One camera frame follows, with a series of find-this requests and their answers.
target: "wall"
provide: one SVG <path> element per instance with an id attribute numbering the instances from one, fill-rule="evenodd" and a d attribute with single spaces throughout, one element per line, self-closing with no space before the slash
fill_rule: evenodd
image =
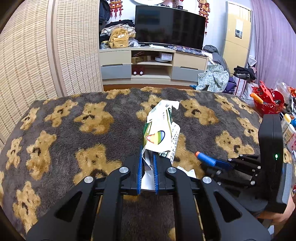
<path id="1" fill-rule="evenodd" d="M 222 53 L 226 32 L 226 0 L 207 0 L 207 2 L 210 4 L 211 12 L 209 13 L 209 23 L 207 25 L 207 35 L 204 38 L 204 45 L 213 45 L 217 47 L 219 53 Z M 251 0 L 233 0 L 232 2 L 239 3 L 252 9 Z M 166 0 L 163 4 L 172 6 L 172 0 Z M 136 5 L 140 4 L 133 0 L 123 0 L 122 5 L 123 11 L 121 19 L 132 19 L 134 21 Z M 197 0 L 184 0 L 183 8 L 189 12 L 197 14 L 199 11 Z M 253 56 L 255 56 L 256 53 L 255 44 L 255 26 L 253 26 L 253 37 L 250 50 L 250 55 Z"/>

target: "television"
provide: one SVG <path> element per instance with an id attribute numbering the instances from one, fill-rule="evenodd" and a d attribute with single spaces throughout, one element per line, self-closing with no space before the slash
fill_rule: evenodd
<path id="1" fill-rule="evenodd" d="M 206 18 L 161 6 L 136 6 L 136 39 L 143 43 L 202 49 Z"/>

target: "metal screw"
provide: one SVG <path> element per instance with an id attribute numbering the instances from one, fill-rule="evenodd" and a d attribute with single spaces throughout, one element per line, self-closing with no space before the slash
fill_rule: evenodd
<path id="1" fill-rule="evenodd" d="M 177 171 L 177 169 L 174 168 L 174 167 L 169 167 L 169 168 L 168 168 L 168 172 L 169 172 L 169 173 L 175 173 L 176 171 Z"/>
<path id="2" fill-rule="evenodd" d="M 203 178 L 202 178 L 202 181 L 203 181 L 204 183 L 206 183 L 206 184 L 209 184 L 209 183 L 212 182 L 212 179 L 211 179 L 210 177 L 203 177 Z"/>
<path id="3" fill-rule="evenodd" d="M 94 178 L 91 177 L 91 176 L 87 176 L 87 177 L 84 178 L 85 183 L 91 183 L 93 180 L 94 180 Z"/>
<path id="4" fill-rule="evenodd" d="M 119 168 L 119 172 L 121 172 L 121 173 L 127 173 L 128 172 L 128 168 L 127 167 L 121 167 L 121 168 Z"/>

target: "drawer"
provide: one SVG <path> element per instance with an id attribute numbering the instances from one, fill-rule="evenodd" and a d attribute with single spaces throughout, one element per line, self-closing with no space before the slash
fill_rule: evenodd
<path id="1" fill-rule="evenodd" d="M 118 50 L 99 53 L 101 66 L 112 64 L 131 64 L 131 51 Z"/>
<path id="2" fill-rule="evenodd" d="M 188 54 L 174 54 L 173 66 L 188 67 L 193 69 L 205 70 L 207 59 L 199 56 Z"/>
<path id="3" fill-rule="evenodd" d="M 101 74 L 102 74 L 103 80 L 131 78 L 131 65 L 119 64 L 119 65 L 102 66 Z"/>
<path id="4" fill-rule="evenodd" d="M 173 67 L 172 69 L 172 80 L 186 80 L 197 82 L 198 74 L 204 73 L 203 70 L 188 69 L 185 67 Z"/>

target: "tv cabinet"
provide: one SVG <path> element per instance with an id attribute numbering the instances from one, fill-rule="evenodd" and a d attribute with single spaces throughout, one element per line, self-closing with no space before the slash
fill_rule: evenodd
<path id="1" fill-rule="evenodd" d="M 154 59 L 137 63 L 145 67 L 144 75 L 132 75 L 132 51 L 154 51 L 173 54 L 169 62 Z M 199 73 L 207 69 L 208 57 L 177 52 L 169 48 L 128 47 L 100 49 L 99 62 L 103 85 L 159 84 L 189 86 L 197 83 Z"/>

